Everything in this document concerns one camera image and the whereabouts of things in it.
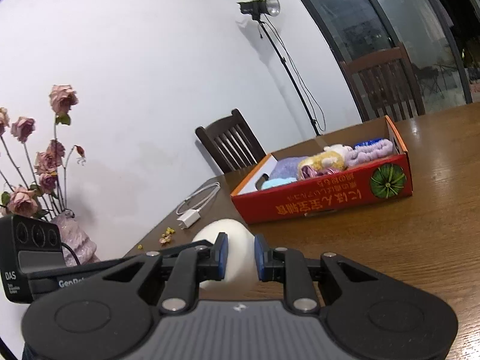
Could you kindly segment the white round sponge puff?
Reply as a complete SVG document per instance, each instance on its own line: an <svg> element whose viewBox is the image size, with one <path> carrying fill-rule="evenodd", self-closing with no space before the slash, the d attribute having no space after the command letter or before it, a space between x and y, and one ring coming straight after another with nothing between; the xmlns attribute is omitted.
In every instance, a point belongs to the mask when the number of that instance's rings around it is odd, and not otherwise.
<svg viewBox="0 0 480 360"><path fill-rule="evenodd" d="M212 297L240 297L258 282L255 238L242 223L234 219L220 219L200 230L193 241L206 240L214 243L219 233L225 233L228 237L224 279L204 281L200 284L200 289Z"/></svg>

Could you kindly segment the light blue plush toy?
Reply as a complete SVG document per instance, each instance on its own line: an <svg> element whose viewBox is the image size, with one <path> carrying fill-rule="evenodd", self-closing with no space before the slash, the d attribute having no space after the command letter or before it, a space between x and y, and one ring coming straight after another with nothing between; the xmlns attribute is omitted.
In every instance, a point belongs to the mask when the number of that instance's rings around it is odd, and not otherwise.
<svg viewBox="0 0 480 360"><path fill-rule="evenodd" d="M297 181L298 180L295 177L268 179L264 181L264 183L262 183L262 186L260 187L260 189L261 190L272 189L272 188L276 188L284 185L289 185Z"/></svg>

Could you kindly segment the lavender knit pouch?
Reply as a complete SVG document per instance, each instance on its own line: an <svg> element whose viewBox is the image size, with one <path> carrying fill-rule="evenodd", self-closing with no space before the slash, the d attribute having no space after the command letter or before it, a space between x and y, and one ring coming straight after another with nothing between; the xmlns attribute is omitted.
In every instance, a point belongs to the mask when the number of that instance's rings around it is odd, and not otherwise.
<svg viewBox="0 0 480 360"><path fill-rule="evenodd" d="M269 175L270 179L298 178L298 166L307 156L289 157L277 161Z"/></svg>

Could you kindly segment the yellow plush toy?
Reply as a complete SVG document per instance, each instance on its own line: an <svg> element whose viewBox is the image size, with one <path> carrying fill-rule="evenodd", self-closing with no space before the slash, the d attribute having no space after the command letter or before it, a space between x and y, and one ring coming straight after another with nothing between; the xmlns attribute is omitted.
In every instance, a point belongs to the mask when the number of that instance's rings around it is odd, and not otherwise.
<svg viewBox="0 0 480 360"><path fill-rule="evenodd" d="M345 169L345 162L342 155L335 151L322 152L311 157L307 157L298 165L298 179L302 180L300 177L300 170L303 166L311 166L316 170L325 169L325 168L336 168L340 171Z"/></svg>

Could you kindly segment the blue tissue pack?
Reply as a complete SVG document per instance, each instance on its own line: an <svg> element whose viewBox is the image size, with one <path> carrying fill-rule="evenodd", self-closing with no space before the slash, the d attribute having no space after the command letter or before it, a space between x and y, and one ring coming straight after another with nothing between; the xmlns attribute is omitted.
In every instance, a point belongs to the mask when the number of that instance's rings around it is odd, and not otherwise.
<svg viewBox="0 0 480 360"><path fill-rule="evenodd" d="M379 141L381 141L383 138L376 138L376 139L372 139L372 140L368 140L368 141L361 141L361 142L358 142L354 145L354 149L358 149L360 147L365 147L365 146L371 146L371 145L374 145L376 143L378 143Z"/></svg>

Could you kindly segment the purple satin scrunchie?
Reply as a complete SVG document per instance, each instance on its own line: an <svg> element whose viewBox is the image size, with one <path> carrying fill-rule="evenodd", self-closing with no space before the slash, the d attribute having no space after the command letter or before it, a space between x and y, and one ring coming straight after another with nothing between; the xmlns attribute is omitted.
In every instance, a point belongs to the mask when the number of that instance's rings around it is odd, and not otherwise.
<svg viewBox="0 0 480 360"><path fill-rule="evenodd" d="M336 168L325 168L325 169L317 170L312 166L306 165L301 168L300 177L302 180L307 180L307 179L312 179L317 177L329 176L339 172L340 170Z"/></svg>

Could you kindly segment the pink textured vase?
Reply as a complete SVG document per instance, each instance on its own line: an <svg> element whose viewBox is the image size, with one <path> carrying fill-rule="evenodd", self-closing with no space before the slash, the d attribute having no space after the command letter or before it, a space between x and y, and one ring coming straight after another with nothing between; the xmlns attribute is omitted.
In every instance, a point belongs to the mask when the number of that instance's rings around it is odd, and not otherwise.
<svg viewBox="0 0 480 360"><path fill-rule="evenodd" d="M57 215L52 223L58 227L61 242L73 250L81 265L99 262L95 254L97 245L81 228L71 210L66 210Z"/></svg>

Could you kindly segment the yellow dried petals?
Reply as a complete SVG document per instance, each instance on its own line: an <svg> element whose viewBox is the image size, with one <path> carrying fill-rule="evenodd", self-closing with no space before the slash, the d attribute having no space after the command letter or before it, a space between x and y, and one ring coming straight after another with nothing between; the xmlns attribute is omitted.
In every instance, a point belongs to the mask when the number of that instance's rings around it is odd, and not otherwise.
<svg viewBox="0 0 480 360"><path fill-rule="evenodd" d="M164 233L161 234L159 238L159 243L162 247L171 243L173 235L175 234L175 230L173 228L168 227Z"/></svg>

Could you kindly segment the dried pink roses bouquet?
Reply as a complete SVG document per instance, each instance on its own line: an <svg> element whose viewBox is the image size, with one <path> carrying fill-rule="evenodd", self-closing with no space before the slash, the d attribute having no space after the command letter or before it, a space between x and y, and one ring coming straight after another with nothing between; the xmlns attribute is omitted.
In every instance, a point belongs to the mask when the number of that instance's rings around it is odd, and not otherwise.
<svg viewBox="0 0 480 360"><path fill-rule="evenodd" d="M21 215L27 218L49 220L59 215L74 216L68 207L68 165L72 155L78 164L86 163L86 152L80 145L67 149L58 139L58 126L69 126L72 108L79 103L71 85L53 85L49 92L49 106L54 113L53 138L44 150L30 155L27 143L36 131L36 120L20 116L11 121L7 108L1 108L1 148L19 176L19 183L1 174L1 215ZM6 134L23 147L30 176L26 176L14 160L5 140Z"/></svg>

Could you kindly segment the dark wooden chair left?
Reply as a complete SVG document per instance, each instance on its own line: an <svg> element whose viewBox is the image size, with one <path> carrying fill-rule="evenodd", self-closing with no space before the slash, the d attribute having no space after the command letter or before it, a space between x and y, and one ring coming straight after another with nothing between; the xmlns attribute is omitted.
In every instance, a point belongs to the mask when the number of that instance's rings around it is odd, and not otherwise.
<svg viewBox="0 0 480 360"><path fill-rule="evenodd" d="M197 127L195 134L224 174L254 166L266 155L238 109L208 127Z"/></svg>

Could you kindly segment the dark wooden chair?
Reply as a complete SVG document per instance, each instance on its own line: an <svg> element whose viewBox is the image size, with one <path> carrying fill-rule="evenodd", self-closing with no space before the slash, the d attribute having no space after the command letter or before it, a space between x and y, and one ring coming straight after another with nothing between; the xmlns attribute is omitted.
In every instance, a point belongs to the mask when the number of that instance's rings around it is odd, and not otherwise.
<svg viewBox="0 0 480 360"><path fill-rule="evenodd" d="M197 127L195 134L224 174L254 166L266 155L238 109L208 127Z"/></svg>
<svg viewBox="0 0 480 360"><path fill-rule="evenodd" d="M389 116L395 122L425 114L419 84L405 46L380 49L339 63L363 122Z"/></svg>

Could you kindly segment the red orange cardboard box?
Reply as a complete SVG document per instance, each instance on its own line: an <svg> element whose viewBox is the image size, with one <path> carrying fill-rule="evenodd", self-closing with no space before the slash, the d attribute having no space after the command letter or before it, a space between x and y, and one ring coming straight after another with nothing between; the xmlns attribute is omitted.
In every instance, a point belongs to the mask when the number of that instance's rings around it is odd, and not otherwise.
<svg viewBox="0 0 480 360"><path fill-rule="evenodd" d="M261 189L263 176L284 158L317 155L325 146L384 138L392 153L349 167L345 171ZM248 224L311 216L353 206L382 203L413 193L408 149L390 117L354 125L267 154L230 194L233 205Z"/></svg>

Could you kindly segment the dark wooden chair centre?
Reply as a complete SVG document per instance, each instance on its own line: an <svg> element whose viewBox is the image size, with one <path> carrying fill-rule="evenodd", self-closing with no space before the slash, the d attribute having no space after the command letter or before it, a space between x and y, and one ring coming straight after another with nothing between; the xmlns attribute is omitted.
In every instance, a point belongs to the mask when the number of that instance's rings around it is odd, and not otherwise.
<svg viewBox="0 0 480 360"><path fill-rule="evenodd" d="M405 46L380 49L339 63L363 122L389 116L395 122L425 114L419 84Z"/></svg>

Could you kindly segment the studio light on stand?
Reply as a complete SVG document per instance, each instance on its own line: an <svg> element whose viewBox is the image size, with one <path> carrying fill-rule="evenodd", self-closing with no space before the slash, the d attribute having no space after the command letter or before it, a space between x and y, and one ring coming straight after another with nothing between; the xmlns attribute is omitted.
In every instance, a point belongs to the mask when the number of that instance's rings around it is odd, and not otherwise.
<svg viewBox="0 0 480 360"><path fill-rule="evenodd" d="M241 14L250 16L259 26L260 36L266 36L276 56L280 60L292 86L300 100L313 132L317 137L326 131L326 115L307 87L295 61L291 57L286 44L270 17L277 17L281 13L279 0L248 0L237 2Z"/></svg>

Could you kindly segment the black sliding glass door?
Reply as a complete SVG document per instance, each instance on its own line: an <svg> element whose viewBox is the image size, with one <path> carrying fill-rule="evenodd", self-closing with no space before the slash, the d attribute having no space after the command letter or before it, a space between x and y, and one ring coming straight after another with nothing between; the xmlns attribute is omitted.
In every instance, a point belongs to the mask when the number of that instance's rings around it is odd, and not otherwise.
<svg viewBox="0 0 480 360"><path fill-rule="evenodd" d="M452 21L439 0L300 0L338 62L405 46L427 112L473 97Z"/></svg>

